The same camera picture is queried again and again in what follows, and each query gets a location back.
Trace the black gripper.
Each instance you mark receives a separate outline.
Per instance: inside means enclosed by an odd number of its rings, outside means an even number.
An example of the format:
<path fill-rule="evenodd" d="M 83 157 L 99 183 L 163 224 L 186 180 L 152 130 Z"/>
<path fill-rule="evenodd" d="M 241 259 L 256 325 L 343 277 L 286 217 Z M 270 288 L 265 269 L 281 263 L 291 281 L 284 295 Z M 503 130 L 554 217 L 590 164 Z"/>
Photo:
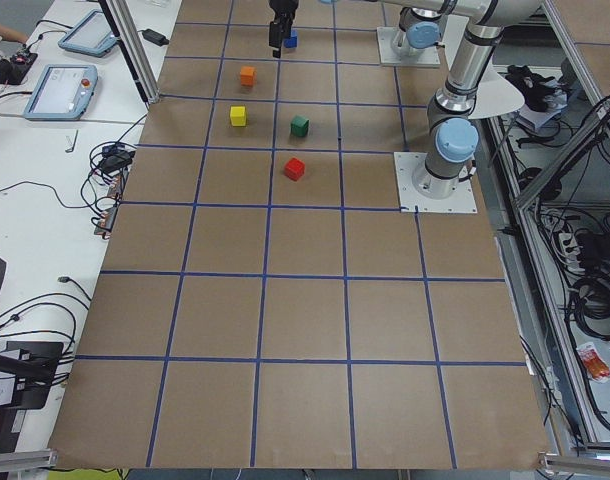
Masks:
<path fill-rule="evenodd" d="M 292 36 L 292 23 L 299 6 L 299 0 L 269 0 L 269 6 L 275 18 L 269 24 L 268 42 L 272 49 L 272 56 L 281 58 L 282 47 L 288 47 L 288 40 Z"/>

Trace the person's hand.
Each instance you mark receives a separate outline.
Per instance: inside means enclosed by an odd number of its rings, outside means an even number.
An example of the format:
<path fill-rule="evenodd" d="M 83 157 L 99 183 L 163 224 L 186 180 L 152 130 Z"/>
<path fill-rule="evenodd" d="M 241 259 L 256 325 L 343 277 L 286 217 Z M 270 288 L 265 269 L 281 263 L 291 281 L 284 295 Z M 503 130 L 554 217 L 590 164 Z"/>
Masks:
<path fill-rule="evenodd" d="M 29 36 L 11 27 L 0 24 L 0 38 L 3 41 L 26 44 Z"/>

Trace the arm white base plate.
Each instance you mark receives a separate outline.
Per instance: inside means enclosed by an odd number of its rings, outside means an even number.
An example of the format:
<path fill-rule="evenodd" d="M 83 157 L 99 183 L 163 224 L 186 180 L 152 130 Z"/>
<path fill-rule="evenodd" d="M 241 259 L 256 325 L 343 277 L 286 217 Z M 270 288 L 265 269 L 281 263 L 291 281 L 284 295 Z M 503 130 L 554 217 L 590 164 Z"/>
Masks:
<path fill-rule="evenodd" d="M 394 170 L 402 213 L 476 214 L 473 187 L 465 167 L 453 179 L 432 176 L 424 152 L 395 152 Z"/>
<path fill-rule="evenodd" d="M 376 37 L 381 65 L 418 68 L 440 66 L 441 61 L 436 46 L 415 49 L 398 27 L 378 27 Z"/>

